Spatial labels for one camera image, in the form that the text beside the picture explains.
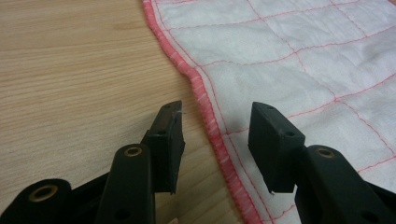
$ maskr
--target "light wood tabletop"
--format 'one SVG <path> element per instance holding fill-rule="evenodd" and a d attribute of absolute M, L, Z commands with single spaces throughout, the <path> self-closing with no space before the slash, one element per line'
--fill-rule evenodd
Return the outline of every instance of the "light wood tabletop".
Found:
<path fill-rule="evenodd" d="M 189 80 L 161 50 L 140 1 L 0 1 L 0 212 L 25 187 L 72 188 L 109 171 L 160 109 L 183 102 L 177 194 L 157 223 L 241 223 Z"/>

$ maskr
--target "wooden table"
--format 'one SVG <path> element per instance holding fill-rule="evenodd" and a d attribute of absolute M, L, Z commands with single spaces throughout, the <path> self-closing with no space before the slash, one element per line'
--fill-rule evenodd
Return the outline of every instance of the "wooden table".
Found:
<path fill-rule="evenodd" d="M 1 1 L 0 27 L 0 212 L 38 180 L 75 188 L 108 172 L 161 105 L 182 100 L 177 195 L 156 195 L 157 222 L 242 222 L 190 82 L 162 52 L 140 1 Z"/>

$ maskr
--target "white towel with red trim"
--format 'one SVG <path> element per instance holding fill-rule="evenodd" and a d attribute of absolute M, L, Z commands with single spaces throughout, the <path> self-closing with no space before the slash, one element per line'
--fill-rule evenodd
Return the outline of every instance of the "white towel with red trim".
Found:
<path fill-rule="evenodd" d="M 248 151 L 252 102 L 275 106 L 307 146 L 336 148 L 396 191 L 396 6 L 387 0 L 146 0 L 148 23 L 190 78 L 246 223 L 298 223 Z"/>

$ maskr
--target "screw hole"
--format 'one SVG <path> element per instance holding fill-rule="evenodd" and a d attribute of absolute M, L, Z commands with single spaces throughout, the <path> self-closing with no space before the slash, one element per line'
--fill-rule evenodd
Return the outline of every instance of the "screw hole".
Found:
<path fill-rule="evenodd" d="M 35 189 L 30 195 L 29 195 L 29 201 L 32 203 L 40 203 L 48 198 L 52 197 L 56 191 L 58 191 L 58 187 L 56 185 L 45 185 L 43 187 L 40 187 L 38 189 Z"/>
<path fill-rule="evenodd" d="M 334 153 L 333 153 L 332 151 L 330 151 L 329 149 L 326 149 L 326 148 L 322 148 L 322 147 L 320 147 L 320 148 L 317 149 L 317 153 L 318 153 L 320 156 L 325 157 L 325 158 L 328 158 L 328 159 L 334 157 Z"/>
<path fill-rule="evenodd" d="M 293 136 L 294 136 L 294 133 L 292 133 L 292 132 L 285 132 L 285 135 L 286 135 L 286 136 L 289 136 L 289 137 L 293 137 Z"/>
<path fill-rule="evenodd" d="M 378 222 L 378 216 L 376 216 L 374 213 L 369 212 L 369 211 L 362 211 L 361 212 L 361 217 L 363 217 L 365 220 L 373 223 Z"/>
<path fill-rule="evenodd" d="M 134 157 L 142 153 L 142 148 L 140 147 L 129 147 L 124 151 L 124 155 L 127 157 Z"/>
<path fill-rule="evenodd" d="M 116 220 L 124 220 L 124 219 L 128 218 L 130 215 L 131 215 L 131 213 L 129 213 L 127 210 L 121 208 L 114 214 L 114 218 Z"/>

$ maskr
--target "pink border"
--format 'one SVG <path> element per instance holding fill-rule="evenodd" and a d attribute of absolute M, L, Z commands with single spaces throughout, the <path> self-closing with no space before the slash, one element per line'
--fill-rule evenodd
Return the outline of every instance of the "pink border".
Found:
<path fill-rule="evenodd" d="M 231 191 L 233 199 L 238 206 L 243 219 L 246 223 L 261 223 L 262 220 L 258 211 L 253 204 L 253 201 L 251 201 L 251 198 L 249 197 L 248 192 L 243 186 L 241 180 L 239 179 L 238 173 L 233 167 L 233 162 L 222 139 L 218 123 L 216 122 L 212 103 L 210 102 L 210 99 L 207 95 L 201 75 L 195 68 L 186 63 L 186 61 L 166 38 L 157 23 L 151 0 L 143 1 L 143 7 L 146 12 L 148 25 L 153 33 L 157 36 L 163 51 L 171 59 L 172 63 L 177 67 L 179 72 L 186 75 L 191 81 L 195 100 L 198 102 L 201 112 L 204 115 L 205 126 L 209 130 L 209 139 L 215 149 L 220 170 L 225 177 L 227 186 Z"/>

